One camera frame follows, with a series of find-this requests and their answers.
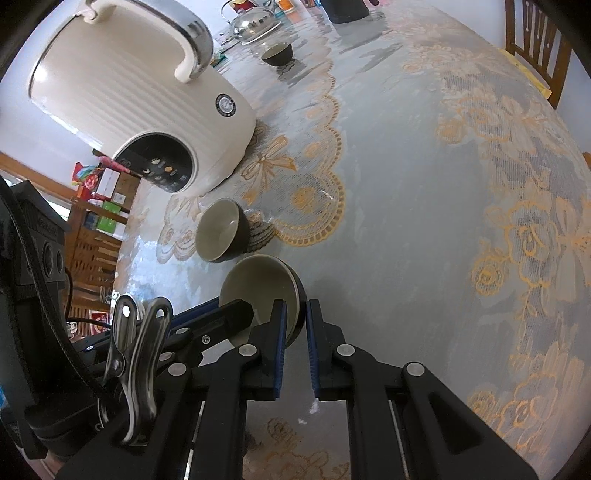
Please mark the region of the dark bowl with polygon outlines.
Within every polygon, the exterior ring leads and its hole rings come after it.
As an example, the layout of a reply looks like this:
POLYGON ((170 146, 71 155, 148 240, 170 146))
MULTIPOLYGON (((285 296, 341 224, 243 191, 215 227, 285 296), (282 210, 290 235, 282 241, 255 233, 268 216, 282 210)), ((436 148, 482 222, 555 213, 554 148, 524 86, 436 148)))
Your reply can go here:
POLYGON ((233 200, 214 202, 201 216, 195 232, 195 250, 209 263, 238 257, 249 245, 250 225, 242 207, 233 200))
POLYGON ((218 305, 235 300, 243 300, 252 306, 253 319, 249 327, 229 339, 233 346, 245 344, 253 327, 270 321, 276 300, 287 304, 286 346, 290 347, 301 333, 304 304, 308 297, 297 273, 283 260, 271 255, 253 254, 238 261, 223 281, 218 305))

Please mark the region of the metal clip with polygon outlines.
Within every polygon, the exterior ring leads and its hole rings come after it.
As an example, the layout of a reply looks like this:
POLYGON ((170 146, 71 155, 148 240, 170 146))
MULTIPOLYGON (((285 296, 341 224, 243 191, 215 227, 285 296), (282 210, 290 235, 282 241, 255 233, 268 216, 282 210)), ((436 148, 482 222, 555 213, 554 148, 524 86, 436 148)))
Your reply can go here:
POLYGON ((116 300, 97 409, 101 426, 120 409, 127 410, 123 445, 145 446, 151 435, 157 415, 155 371, 172 313, 164 297, 154 298, 143 310, 127 294, 116 300))

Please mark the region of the wooden chair near left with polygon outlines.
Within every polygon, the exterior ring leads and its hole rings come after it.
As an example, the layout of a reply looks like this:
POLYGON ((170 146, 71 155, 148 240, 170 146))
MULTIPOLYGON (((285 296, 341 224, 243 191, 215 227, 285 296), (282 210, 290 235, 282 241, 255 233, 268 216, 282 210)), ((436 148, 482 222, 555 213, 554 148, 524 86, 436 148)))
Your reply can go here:
POLYGON ((116 264, 121 247, 117 238, 97 230, 92 218, 106 213, 109 220, 126 220, 81 199, 74 199, 65 235, 65 266, 72 285, 66 288, 63 305, 67 320, 91 320, 93 313, 109 314, 116 264))

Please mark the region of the wooden chair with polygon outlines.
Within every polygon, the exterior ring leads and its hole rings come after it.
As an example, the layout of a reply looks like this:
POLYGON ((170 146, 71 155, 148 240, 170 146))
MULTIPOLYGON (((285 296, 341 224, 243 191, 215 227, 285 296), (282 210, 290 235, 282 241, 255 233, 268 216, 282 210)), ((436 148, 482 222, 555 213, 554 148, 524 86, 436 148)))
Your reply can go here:
POLYGON ((106 213, 109 220, 126 220, 81 199, 74 199, 65 235, 65 266, 72 285, 66 288, 63 305, 67 320, 91 320, 93 313, 109 314, 116 264, 121 247, 117 238, 97 230, 92 218, 106 213))
POLYGON ((543 79, 548 101, 557 109, 566 82, 572 47, 534 1, 505 0, 505 48, 543 79))

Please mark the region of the lace tablecloth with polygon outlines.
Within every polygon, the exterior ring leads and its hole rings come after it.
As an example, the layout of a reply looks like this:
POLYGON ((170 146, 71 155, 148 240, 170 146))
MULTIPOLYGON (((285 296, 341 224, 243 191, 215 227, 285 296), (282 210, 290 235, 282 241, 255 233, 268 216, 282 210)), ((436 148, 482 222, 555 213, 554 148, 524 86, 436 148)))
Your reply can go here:
POLYGON ((542 479, 590 426, 590 172, 503 54, 433 6, 391 1, 283 26, 294 62, 236 46, 221 74, 256 110, 252 149, 206 195, 142 183, 115 280, 183 311, 228 263, 195 250, 235 200, 325 320, 379 361, 424 363, 542 479))

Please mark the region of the cream soy milk maker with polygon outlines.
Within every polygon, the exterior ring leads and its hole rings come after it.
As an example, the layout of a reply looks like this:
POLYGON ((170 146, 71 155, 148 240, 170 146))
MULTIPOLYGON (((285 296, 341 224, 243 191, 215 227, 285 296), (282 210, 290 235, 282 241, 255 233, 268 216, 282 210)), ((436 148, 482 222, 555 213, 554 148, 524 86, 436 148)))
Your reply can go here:
POLYGON ((176 1, 82 1, 37 60, 28 97, 146 181, 202 195, 232 174, 256 129, 213 51, 207 25, 176 1))

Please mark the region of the small dark cup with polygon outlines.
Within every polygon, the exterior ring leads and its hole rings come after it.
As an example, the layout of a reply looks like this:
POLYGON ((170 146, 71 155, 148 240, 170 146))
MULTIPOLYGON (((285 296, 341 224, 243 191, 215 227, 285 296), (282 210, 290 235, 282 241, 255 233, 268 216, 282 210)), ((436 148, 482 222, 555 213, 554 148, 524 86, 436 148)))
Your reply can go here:
POLYGON ((283 67, 290 63, 293 59, 293 47, 290 43, 287 42, 280 42, 273 47, 270 47, 269 50, 266 50, 265 53, 262 55, 263 63, 273 67, 283 67))

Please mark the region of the steel kettle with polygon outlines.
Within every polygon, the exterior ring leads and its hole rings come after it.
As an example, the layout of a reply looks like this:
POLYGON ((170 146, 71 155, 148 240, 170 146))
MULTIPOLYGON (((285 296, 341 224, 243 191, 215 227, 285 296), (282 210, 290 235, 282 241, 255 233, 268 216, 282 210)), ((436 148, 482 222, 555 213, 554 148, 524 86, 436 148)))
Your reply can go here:
POLYGON ((226 1, 221 16, 228 22, 231 36, 242 45, 262 39, 280 26, 274 1, 226 1))

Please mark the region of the black mug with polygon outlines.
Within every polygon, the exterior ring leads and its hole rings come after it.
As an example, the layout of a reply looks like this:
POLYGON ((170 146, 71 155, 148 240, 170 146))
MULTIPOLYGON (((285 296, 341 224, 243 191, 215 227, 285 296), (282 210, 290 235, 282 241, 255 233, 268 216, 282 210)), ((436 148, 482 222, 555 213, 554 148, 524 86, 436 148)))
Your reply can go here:
POLYGON ((322 0, 321 5, 334 24, 354 22, 370 15, 363 0, 322 0))

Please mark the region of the wooden chair far right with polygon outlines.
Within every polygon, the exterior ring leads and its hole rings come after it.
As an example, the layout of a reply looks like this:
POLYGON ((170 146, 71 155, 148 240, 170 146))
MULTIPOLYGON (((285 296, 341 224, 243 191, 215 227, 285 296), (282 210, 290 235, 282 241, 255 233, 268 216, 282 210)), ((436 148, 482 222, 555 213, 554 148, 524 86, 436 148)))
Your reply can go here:
POLYGON ((505 0, 505 48, 543 79, 548 101, 557 109, 566 82, 572 47, 534 1, 505 0))

